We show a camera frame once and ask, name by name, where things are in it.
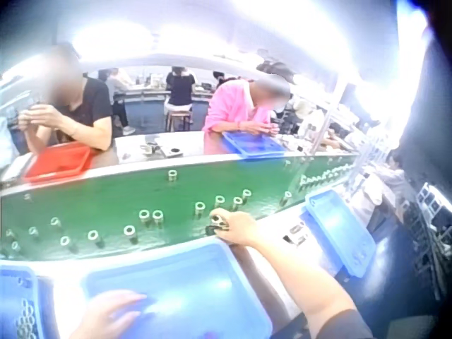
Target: blue crate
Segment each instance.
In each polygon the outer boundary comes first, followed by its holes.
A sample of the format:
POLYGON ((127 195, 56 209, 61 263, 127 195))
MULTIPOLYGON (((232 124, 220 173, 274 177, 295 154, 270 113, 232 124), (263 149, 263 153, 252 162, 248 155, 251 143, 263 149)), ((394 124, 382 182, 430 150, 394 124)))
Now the blue crate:
POLYGON ((1 265, 0 296, 0 338, 29 338, 25 335, 19 336, 19 328, 23 333, 29 331, 34 333, 36 338, 44 338, 38 280, 29 268, 1 265))
POLYGON ((309 194, 306 202, 348 273, 362 278, 376 251, 370 233, 334 190, 309 194))
POLYGON ((149 261, 84 278, 87 298, 117 289, 148 296, 124 310, 141 315, 122 339, 271 336, 270 319, 226 244, 209 237, 171 247, 155 250, 149 261))
POLYGON ((245 158, 261 159, 283 157, 286 149, 269 136, 254 136, 244 132, 223 133, 223 140, 229 150, 245 158))

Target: stool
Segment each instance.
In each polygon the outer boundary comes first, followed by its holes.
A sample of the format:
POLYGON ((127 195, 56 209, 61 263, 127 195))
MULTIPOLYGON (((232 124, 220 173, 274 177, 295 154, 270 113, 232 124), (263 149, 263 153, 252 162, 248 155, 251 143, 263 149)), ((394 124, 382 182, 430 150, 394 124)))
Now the stool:
POLYGON ((173 119, 182 118, 182 131, 190 131, 190 112, 188 111, 169 111, 165 123, 166 132, 174 132, 173 119))

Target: plastic tray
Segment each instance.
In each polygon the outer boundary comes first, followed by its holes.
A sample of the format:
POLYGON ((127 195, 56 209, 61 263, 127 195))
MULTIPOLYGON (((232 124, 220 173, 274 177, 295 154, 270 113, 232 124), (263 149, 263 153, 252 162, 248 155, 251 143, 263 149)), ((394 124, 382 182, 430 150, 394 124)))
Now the plastic tray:
POLYGON ((0 338, 33 338, 25 333, 44 338, 38 293, 37 278, 29 268, 0 267, 0 338))
POLYGON ((77 176, 87 170, 90 155, 91 149, 81 143, 48 147, 23 178, 33 183, 77 176))
POLYGON ((229 149, 247 158, 283 157, 286 149, 269 136, 254 136, 244 132, 223 133, 229 149))
POLYGON ((348 273, 362 278, 376 250, 370 233, 331 189, 307 195, 306 202, 348 273))
POLYGON ((209 237, 163 253, 150 261, 92 272, 83 281, 88 298, 115 289, 148 296, 124 310, 142 314, 123 339, 271 336, 270 319, 226 244, 209 237))

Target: factory floor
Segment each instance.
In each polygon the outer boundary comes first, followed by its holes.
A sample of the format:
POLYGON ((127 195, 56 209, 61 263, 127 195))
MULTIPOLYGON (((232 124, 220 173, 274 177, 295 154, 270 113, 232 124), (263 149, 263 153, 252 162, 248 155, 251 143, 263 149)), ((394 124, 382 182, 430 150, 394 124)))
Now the factory floor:
MULTIPOLYGON (((355 301, 374 337, 386 339, 392 321, 436 315, 439 304, 434 299, 429 280, 415 275, 415 250, 405 227, 390 218, 373 233, 373 237, 376 255, 366 275, 362 279, 350 278, 342 285, 355 301)), ((305 320, 298 317, 272 339, 293 338, 303 326, 305 320)), ((299 338, 308 337, 305 331, 299 338)))

